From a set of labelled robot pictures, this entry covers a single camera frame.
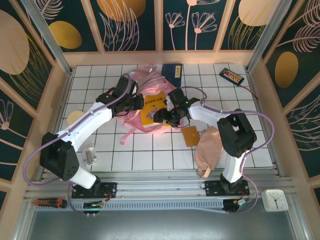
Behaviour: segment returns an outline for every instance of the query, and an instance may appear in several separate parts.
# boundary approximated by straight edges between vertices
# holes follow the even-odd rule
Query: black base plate
[[[117,183],[101,182],[100,183],[101,191],[95,196],[92,193],[86,191],[80,185],[75,185],[73,189],[75,189],[75,191],[72,192],[72,196],[71,196],[73,199],[105,199],[106,198],[105,193],[109,196],[109,192],[111,193],[111,198],[114,199],[117,193]]]
[[[246,180],[242,180],[239,187],[244,191],[247,195],[250,195],[248,182]],[[204,182],[205,194],[207,197],[223,197],[223,196],[241,196],[242,193],[240,191],[226,194],[226,192],[220,186],[220,180],[215,181],[205,181]]]

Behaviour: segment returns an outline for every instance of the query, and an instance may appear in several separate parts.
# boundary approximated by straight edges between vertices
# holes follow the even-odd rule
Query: beige cloth
[[[209,176],[210,172],[216,168],[223,150],[218,129],[210,126],[202,134],[195,149],[195,162],[200,176],[204,178]]]

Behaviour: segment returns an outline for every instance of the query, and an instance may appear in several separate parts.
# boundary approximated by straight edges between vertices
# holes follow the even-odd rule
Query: white clock
[[[267,189],[261,193],[264,209],[267,212],[281,212],[289,209],[284,191]]]

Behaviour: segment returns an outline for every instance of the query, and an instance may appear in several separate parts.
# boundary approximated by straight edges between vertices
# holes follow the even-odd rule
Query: pink cloth
[[[146,95],[157,95],[161,92],[164,92],[164,95],[167,97],[168,93],[175,89],[175,87],[168,82],[164,76],[161,75],[159,71],[156,70],[157,67],[154,65],[142,66],[133,70],[134,75],[131,77],[132,80],[136,81],[139,85],[138,93],[143,96]],[[151,134],[163,134],[168,132],[169,126],[164,126],[164,124],[158,124],[151,127],[143,127],[141,123],[140,110],[131,111],[126,116],[119,116],[117,120],[129,124],[132,126],[132,129],[126,133],[120,144],[124,145],[127,138],[133,134],[137,129],[145,133]]]

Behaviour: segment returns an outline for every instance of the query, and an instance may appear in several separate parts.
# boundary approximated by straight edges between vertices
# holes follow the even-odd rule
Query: yellow circle
[[[55,21],[49,26],[57,43],[66,49],[80,47],[82,38],[80,32],[66,21]]]
[[[275,64],[275,82],[280,88],[289,87],[297,75],[299,62],[296,55],[285,51],[280,55]]]
[[[276,9],[279,0],[241,0],[239,18],[248,26],[263,26]]]
[[[29,61],[28,36],[17,20],[2,10],[0,23],[0,69],[7,74],[20,74]]]
[[[75,121],[77,121],[79,118],[81,118],[85,113],[83,111],[77,110],[71,112],[68,117],[66,118],[66,124],[68,126],[72,125]]]
[[[108,17],[115,21],[124,21],[126,13],[124,4],[128,11],[132,9],[135,17],[140,17],[146,9],[146,0],[96,0],[102,12]]]

